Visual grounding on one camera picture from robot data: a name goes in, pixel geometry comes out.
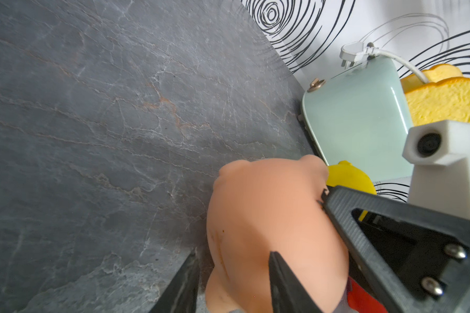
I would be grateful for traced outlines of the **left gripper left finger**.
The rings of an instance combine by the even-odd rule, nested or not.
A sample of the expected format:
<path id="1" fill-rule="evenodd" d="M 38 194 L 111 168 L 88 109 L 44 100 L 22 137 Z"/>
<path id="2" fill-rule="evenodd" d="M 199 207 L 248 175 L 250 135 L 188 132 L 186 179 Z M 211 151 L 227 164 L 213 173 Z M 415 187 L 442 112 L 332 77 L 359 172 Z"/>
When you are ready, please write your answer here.
<path id="1" fill-rule="evenodd" d="M 196 312 L 200 262 L 197 250 L 192 250 L 149 313 Z"/>

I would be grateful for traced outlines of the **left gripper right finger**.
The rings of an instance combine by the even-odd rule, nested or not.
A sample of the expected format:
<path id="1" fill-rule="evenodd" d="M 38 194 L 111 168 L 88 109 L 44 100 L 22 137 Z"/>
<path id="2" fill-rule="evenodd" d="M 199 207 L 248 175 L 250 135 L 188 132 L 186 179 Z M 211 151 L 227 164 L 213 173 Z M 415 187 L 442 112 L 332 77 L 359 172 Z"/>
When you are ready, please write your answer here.
<path id="1" fill-rule="evenodd" d="M 270 253 L 268 266 L 274 313 L 322 313 L 280 253 Z"/>

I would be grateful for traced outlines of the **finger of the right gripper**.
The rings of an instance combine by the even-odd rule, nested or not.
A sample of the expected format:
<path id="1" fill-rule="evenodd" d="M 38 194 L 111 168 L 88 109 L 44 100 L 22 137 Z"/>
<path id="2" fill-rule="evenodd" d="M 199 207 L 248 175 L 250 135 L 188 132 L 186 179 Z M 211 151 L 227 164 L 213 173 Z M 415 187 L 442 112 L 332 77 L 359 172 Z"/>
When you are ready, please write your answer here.
<path id="1" fill-rule="evenodd" d="M 389 312 L 470 312 L 470 220 L 344 186 L 321 204 L 353 279 Z"/>

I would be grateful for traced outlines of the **pink piggy bank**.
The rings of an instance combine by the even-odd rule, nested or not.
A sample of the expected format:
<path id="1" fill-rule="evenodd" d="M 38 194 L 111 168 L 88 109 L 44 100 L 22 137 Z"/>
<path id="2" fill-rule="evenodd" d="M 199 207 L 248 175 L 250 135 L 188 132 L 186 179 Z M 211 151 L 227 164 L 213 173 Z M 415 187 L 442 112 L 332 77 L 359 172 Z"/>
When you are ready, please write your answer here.
<path id="1" fill-rule="evenodd" d="M 346 288 L 349 253 L 319 201 L 328 169 L 298 160 L 236 160 L 215 180 L 206 230 L 214 269 L 205 289 L 210 312 L 271 312 L 268 261 L 281 254 L 323 312 Z"/>

